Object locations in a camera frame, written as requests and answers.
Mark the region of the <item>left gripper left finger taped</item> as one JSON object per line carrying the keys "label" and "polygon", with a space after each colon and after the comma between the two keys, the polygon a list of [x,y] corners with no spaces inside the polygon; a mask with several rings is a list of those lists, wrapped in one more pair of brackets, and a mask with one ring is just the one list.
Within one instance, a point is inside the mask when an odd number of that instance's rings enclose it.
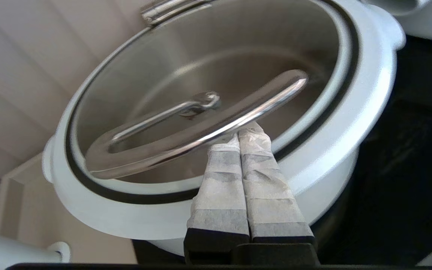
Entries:
{"label": "left gripper left finger taped", "polygon": [[237,135],[208,150],[202,184],[193,198],[184,256],[187,263],[231,263],[250,242],[240,142]]}

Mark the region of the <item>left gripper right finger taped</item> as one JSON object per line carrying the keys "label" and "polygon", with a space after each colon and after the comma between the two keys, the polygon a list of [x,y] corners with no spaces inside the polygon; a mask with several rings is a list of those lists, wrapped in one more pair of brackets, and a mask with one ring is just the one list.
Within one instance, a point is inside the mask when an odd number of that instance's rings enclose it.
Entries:
{"label": "left gripper right finger taped", "polygon": [[256,122],[238,132],[250,237],[257,244],[312,244],[316,239],[281,172],[272,142]]}

